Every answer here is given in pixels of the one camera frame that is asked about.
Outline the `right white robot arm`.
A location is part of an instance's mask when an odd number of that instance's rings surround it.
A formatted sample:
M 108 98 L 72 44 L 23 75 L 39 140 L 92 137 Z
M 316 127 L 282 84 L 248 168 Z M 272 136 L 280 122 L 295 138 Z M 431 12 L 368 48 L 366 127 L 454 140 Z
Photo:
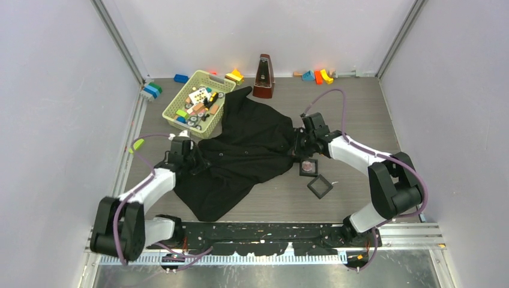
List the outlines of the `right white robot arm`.
M 370 202 L 343 220 L 340 234 L 345 243 L 358 246 L 366 239 L 367 231 L 410 208 L 424 206 L 426 189 L 408 154 L 377 151 L 340 130 L 331 131 L 320 113 L 303 113 L 301 119 L 304 126 L 297 132 L 296 156 L 321 154 L 368 177 Z

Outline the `round pink brooch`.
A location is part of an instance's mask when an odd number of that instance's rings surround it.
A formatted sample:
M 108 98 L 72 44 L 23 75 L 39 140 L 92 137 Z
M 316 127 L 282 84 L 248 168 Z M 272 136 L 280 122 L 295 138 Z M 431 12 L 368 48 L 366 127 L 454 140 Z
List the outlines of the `round pink brooch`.
M 315 164 L 312 161 L 303 161 L 301 163 L 301 168 L 306 173 L 312 173 L 315 171 Z

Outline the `black garment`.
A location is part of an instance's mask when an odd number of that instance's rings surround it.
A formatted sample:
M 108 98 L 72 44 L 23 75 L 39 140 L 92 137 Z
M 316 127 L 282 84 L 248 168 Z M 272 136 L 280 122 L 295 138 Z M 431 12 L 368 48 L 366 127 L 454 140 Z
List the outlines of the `black garment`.
M 198 144 L 205 170 L 182 175 L 175 194 L 199 221 L 219 220 L 256 185 L 294 165 L 296 131 L 291 118 L 248 98 L 247 86 L 226 94 L 221 133 Z

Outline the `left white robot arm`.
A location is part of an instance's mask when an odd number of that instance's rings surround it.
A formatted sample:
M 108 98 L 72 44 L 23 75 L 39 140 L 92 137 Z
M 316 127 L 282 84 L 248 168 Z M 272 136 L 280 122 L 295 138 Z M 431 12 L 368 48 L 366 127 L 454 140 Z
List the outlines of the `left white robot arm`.
M 163 160 L 142 182 L 118 197 L 100 200 L 89 249 L 117 257 L 126 265 L 137 260 L 143 250 L 152 245 L 164 243 L 169 248 L 178 248 L 184 240 L 181 219 L 159 215 L 147 220 L 145 214 L 184 176 L 195 175 L 208 167 L 209 162 L 190 137 L 173 136 Z

